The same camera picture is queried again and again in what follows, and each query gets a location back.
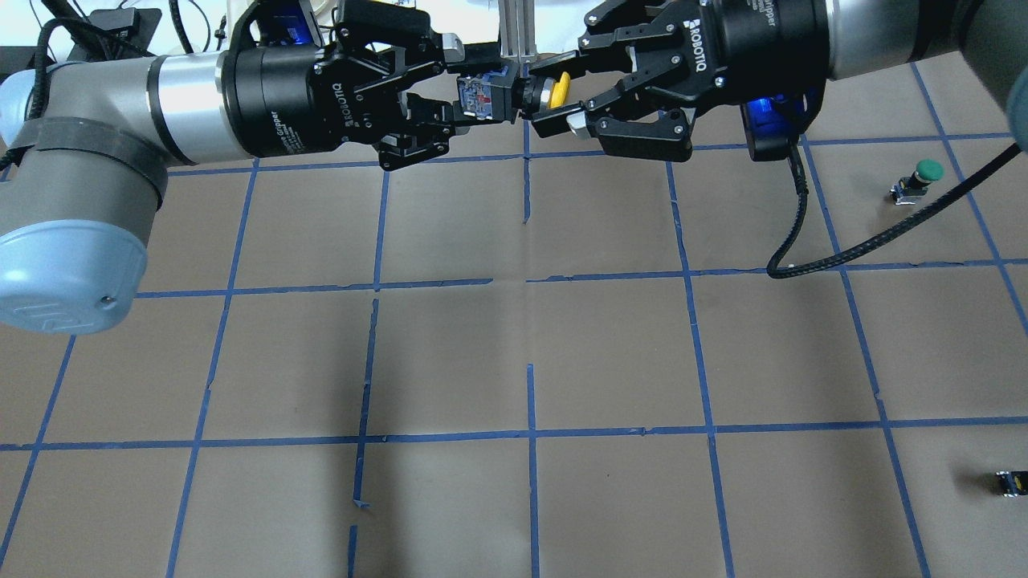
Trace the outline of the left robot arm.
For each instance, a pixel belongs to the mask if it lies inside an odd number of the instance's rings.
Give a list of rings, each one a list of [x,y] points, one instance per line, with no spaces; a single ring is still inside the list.
[[[38,63],[2,84],[1,318],[105,332],[131,311],[169,169],[374,147],[383,169],[447,153],[458,113],[408,96],[467,47],[420,10],[341,1],[330,40],[253,1],[216,55]]]

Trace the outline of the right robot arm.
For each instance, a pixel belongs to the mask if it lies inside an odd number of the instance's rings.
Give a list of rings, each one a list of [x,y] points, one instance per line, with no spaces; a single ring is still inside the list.
[[[684,162],[710,109],[958,52],[1026,147],[1024,1],[605,1],[577,48],[533,77],[620,71],[612,88],[528,111],[547,138],[580,129],[613,157]]]

